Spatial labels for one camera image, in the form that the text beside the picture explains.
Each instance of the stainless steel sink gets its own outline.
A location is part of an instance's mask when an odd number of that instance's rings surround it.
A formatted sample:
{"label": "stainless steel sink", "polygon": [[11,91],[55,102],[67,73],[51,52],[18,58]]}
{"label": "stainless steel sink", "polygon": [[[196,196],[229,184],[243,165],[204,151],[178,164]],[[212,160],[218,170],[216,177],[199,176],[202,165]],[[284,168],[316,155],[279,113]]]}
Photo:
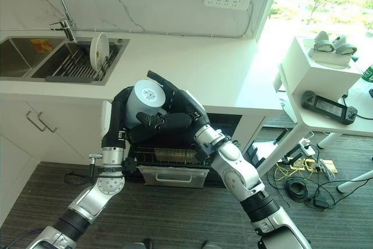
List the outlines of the stainless steel sink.
{"label": "stainless steel sink", "polygon": [[1,80],[105,85],[129,43],[127,39],[109,39],[108,60],[95,71],[89,60],[91,38],[72,43],[62,37],[44,37],[48,40],[44,48],[37,48],[32,39],[37,38],[11,37],[1,42]]}
{"label": "stainless steel sink", "polygon": [[37,49],[31,40],[37,38],[7,38],[0,44],[0,76],[24,77],[35,68],[64,38],[44,38],[50,43],[50,50]]}

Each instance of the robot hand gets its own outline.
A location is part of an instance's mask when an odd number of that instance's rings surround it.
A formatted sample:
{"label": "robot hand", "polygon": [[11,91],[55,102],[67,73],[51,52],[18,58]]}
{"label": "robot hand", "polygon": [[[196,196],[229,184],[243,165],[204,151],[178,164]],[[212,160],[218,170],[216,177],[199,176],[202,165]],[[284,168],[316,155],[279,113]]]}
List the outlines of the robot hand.
{"label": "robot hand", "polygon": [[203,106],[188,91],[179,90],[171,82],[149,71],[147,77],[155,80],[163,89],[166,101],[163,115],[148,115],[138,112],[136,118],[141,125],[127,129],[129,141],[138,143],[155,135],[182,132],[185,136],[194,135],[205,124],[210,124]]}

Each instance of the marble backsplash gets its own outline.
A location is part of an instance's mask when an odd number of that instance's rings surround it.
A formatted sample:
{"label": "marble backsplash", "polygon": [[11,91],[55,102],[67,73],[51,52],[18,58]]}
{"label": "marble backsplash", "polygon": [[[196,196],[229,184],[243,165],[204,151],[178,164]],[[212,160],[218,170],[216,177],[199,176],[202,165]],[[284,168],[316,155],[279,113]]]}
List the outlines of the marble backsplash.
{"label": "marble backsplash", "polygon": [[[252,37],[268,0],[252,0],[247,11],[209,8],[203,0],[65,2],[79,30]],[[0,30],[49,29],[61,18],[59,0],[0,0]]]}

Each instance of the faucet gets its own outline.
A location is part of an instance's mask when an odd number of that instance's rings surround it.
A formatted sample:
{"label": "faucet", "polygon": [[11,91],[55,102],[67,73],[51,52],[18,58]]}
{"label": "faucet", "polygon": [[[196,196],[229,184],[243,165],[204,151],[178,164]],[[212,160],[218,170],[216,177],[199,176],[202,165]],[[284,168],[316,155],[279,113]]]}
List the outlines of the faucet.
{"label": "faucet", "polygon": [[76,31],[75,23],[74,23],[71,15],[70,15],[69,9],[67,8],[65,1],[64,0],[60,0],[60,1],[61,1],[61,5],[62,5],[62,7],[65,11],[67,19],[61,19],[58,22],[51,23],[51,24],[59,23],[61,25],[62,30],[65,32],[66,37],[70,41],[76,42],[76,38],[75,38],[75,35],[74,35],[74,33],[75,33],[74,31]]}

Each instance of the drawer handle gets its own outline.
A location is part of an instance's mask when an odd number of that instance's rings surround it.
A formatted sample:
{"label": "drawer handle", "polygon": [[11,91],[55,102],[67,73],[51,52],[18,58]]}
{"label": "drawer handle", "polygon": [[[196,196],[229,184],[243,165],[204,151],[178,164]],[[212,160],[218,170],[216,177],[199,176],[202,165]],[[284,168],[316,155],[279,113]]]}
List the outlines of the drawer handle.
{"label": "drawer handle", "polygon": [[156,174],[156,180],[158,182],[168,182],[168,183],[190,183],[192,182],[192,176],[189,176],[189,180],[174,180],[174,179],[160,179],[158,178],[159,174]]}
{"label": "drawer handle", "polygon": [[26,119],[28,119],[30,121],[30,123],[32,123],[39,131],[45,131],[45,129],[47,127],[44,127],[44,128],[39,127],[33,120],[30,119],[30,117],[29,117],[30,113],[31,113],[31,111],[28,111],[26,113]]}
{"label": "drawer handle", "polygon": [[55,132],[55,131],[57,130],[57,128],[54,128],[54,129],[51,128],[51,126],[48,125],[47,122],[41,118],[42,113],[43,113],[43,112],[39,112],[39,114],[37,114],[37,118],[38,118],[38,120],[39,120],[43,125],[45,125],[45,127],[46,127],[50,132]]}

